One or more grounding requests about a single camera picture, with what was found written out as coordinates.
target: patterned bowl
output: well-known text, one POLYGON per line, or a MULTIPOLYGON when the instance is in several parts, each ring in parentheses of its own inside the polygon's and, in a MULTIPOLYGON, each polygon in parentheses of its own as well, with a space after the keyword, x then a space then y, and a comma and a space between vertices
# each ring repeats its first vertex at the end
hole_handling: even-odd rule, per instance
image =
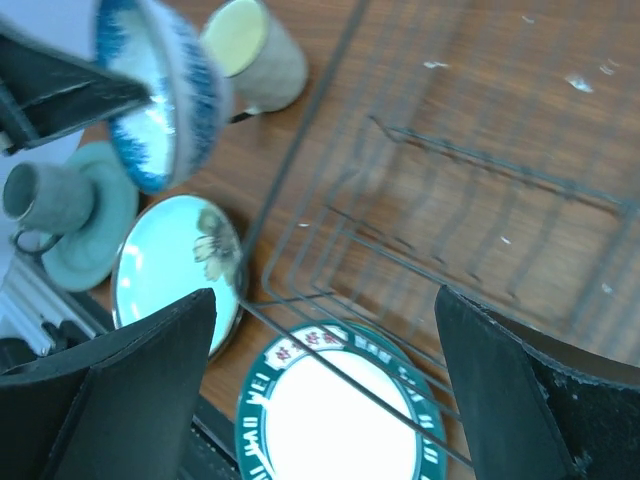
POLYGON ((151 103, 108 122, 111 141, 140 190, 186 181, 207 162, 233 103, 232 86, 201 50, 193 27, 156 0, 101 0, 96 61, 151 90, 151 103))

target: flower design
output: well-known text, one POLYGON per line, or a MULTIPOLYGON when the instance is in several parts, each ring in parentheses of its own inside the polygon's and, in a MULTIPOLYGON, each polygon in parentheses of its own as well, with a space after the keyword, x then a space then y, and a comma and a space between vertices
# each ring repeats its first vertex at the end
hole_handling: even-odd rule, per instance
POLYGON ((240 261, 240 244, 233 226, 208 206, 200 211, 198 230, 204 235, 196 239, 193 254, 196 262, 205 262, 205 277, 215 282, 223 276, 231 285, 240 261))

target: mug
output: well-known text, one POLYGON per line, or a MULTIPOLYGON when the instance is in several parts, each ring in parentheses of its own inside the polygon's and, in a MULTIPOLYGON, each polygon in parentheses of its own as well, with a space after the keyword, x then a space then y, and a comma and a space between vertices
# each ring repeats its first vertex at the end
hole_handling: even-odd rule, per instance
POLYGON ((19 163, 9 172, 2 191, 4 212, 19 224, 11 243, 31 255, 47 252, 65 233, 82 228, 94 203, 91 180, 75 170, 50 164, 19 163), (27 250, 19 240, 29 231, 52 236, 41 248, 27 250))
POLYGON ((225 3, 211 15, 200 43, 248 105, 229 123, 288 107, 307 83, 302 49, 260 0, 225 3))

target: brown wooden surface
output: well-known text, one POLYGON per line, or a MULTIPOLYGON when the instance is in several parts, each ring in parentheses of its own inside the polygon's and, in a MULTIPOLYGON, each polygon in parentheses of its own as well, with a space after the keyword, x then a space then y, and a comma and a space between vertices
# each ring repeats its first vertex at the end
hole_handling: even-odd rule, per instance
MULTIPOLYGON (((217 5, 169 3, 197 27, 217 5)), ((441 358, 432 314, 437 285, 422 274, 435 272, 583 348, 631 363, 640 360, 637 311, 630 303, 637 297, 635 217, 624 230, 624 217, 609 202, 559 196, 549 184, 525 186, 517 175, 488 173, 451 152, 396 145, 367 120, 375 114, 385 124, 410 126, 599 191, 636 197, 638 8, 593 1, 572 10, 572 2, 541 3, 458 0, 444 6, 431 2, 425 9, 419 7, 423 2, 372 2, 261 233, 251 262, 253 301, 314 293, 314 286, 330 289, 346 306, 332 299, 296 305, 314 318, 329 312, 369 315, 441 358), (389 12, 398 5, 403 7, 393 17, 396 28, 385 30, 389 12), (376 50, 382 31, 391 33, 376 50), (372 52, 380 56, 368 68, 372 52), (427 69, 427 61, 448 67, 427 69), (573 88, 566 80, 571 74, 583 75, 593 92, 573 88), (365 77, 366 87, 354 90, 365 77), (336 127, 341 133, 333 137, 336 127), (358 138, 366 138, 361 151, 354 149, 358 138), (330 144, 331 154, 324 155, 330 144), (345 172, 352 176, 327 200, 345 172), (307 207, 294 216, 308 193, 307 207), (496 230, 492 227, 504 215, 505 203, 515 206, 496 230), (348 212, 351 220, 337 211, 348 212), (452 225, 452 218, 456 226, 445 237, 442 229, 452 225), (332 236, 336 228, 342 233, 332 236), (622 240, 612 244, 621 231, 622 240), (486 255, 472 268, 490 232, 494 237, 486 255), (612 263, 590 283, 612 245, 612 263), (269 264, 274 251, 278 261, 269 264), (528 257, 534 259, 531 268, 514 283, 528 257), (413 270, 401 268, 398 258, 413 270), (625 265, 630 268, 621 276, 625 265), (261 286, 263 272, 271 294, 261 286), (572 329, 574 306, 591 284, 595 296, 578 312, 578 328, 572 329)), ((327 65, 354 4, 269 2, 307 53, 311 85, 327 65)), ((309 90, 286 111, 230 126, 210 164, 167 195, 197 192, 246 228, 260 211, 309 90)), ((102 136, 93 129, 84 141, 102 136)), ((108 282, 93 294, 111 308, 108 282)), ((285 326, 301 318, 285 307, 265 313, 285 326)), ((209 366, 202 393, 229 417, 250 364, 273 337, 268 326, 246 315, 228 349, 209 366)), ((446 382, 446 372, 413 358, 446 382)), ((441 392, 436 396, 453 406, 441 392)), ((447 429, 451 443, 464 451, 459 427, 447 422, 447 429)), ((450 476, 466 477, 455 467, 450 476)))

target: dish rack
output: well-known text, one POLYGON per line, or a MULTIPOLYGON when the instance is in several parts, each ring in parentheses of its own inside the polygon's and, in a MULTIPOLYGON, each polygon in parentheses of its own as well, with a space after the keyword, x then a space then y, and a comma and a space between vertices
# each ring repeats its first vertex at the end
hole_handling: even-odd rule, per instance
POLYGON ((446 443, 300 345, 446 450, 449 478, 473 472, 441 285, 640 364, 639 20, 623 1, 357 1, 247 234, 244 261, 265 225, 280 237, 245 308, 292 341, 330 318, 401 346, 446 443))

